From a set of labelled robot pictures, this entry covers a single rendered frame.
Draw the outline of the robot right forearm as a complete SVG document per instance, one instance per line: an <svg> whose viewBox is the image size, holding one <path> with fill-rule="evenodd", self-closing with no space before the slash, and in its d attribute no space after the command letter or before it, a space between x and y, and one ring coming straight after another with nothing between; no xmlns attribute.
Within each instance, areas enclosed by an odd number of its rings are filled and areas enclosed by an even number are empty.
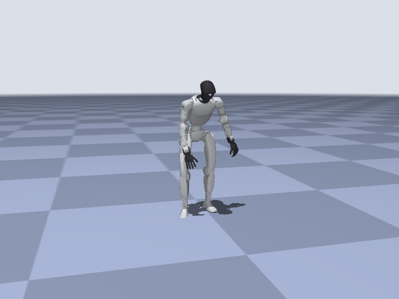
<svg viewBox="0 0 399 299"><path fill-rule="evenodd" d="M181 125L180 125L180 128L179 128L179 135L180 135L181 146L183 147L184 153L189 152L188 143L187 143L187 141L188 141L188 137L187 137L188 134L187 134L187 132L185 132L185 125L184 125L184 124L181 124Z"/></svg>

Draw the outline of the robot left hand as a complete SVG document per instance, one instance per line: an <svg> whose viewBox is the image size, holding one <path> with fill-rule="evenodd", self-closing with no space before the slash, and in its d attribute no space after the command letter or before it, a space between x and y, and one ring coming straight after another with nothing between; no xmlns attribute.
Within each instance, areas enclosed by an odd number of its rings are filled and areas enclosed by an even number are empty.
<svg viewBox="0 0 399 299"><path fill-rule="evenodd" d="M230 147L231 147L231 151L230 151L230 154L232 153L232 151L233 151L233 155L232 155L232 157L233 156L235 156L237 153L238 153L238 147L237 147L237 144L234 142L234 139L231 141L231 139L229 138L229 137L227 137L227 141L228 141L228 143L230 143Z"/></svg>

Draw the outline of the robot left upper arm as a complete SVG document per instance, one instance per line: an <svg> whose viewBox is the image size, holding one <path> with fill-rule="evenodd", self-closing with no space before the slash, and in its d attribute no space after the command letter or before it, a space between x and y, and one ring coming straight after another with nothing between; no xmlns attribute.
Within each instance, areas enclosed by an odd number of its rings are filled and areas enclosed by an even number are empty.
<svg viewBox="0 0 399 299"><path fill-rule="evenodd" d="M226 118L226 115L225 115L226 111L225 111L224 103L223 103L222 99L220 97L214 97L214 99L215 99L215 102L216 102L217 111L218 111L218 113L220 115L219 122L221 124L227 123L228 121L227 121L227 118Z"/></svg>

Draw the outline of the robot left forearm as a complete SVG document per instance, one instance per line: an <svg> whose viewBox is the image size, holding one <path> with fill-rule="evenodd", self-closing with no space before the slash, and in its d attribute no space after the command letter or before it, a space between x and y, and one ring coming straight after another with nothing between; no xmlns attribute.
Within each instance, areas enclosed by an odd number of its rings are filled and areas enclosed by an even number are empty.
<svg viewBox="0 0 399 299"><path fill-rule="evenodd" d="M226 117L227 118L227 117ZM229 137L230 139L231 139L231 141L234 139L234 136L232 135L232 131L231 131L231 128L230 128L230 124L229 124L229 120L228 120L228 118L227 118L227 123L224 123L222 126L223 126L223 128L224 128L224 132L225 132L225 135L226 135L226 139L227 139L227 137Z"/></svg>

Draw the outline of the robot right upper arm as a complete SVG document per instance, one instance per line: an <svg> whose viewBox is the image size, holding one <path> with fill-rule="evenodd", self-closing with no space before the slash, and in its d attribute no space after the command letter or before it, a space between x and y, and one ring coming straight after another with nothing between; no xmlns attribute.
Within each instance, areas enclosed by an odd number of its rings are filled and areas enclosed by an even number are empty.
<svg viewBox="0 0 399 299"><path fill-rule="evenodd" d="M184 124L185 125L185 131L188 131L190 126L189 124L186 123L188 116L189 116L189 111L193 107L193 100L185 100L181 103L181 115L180 115L180 125Z"/></svg>

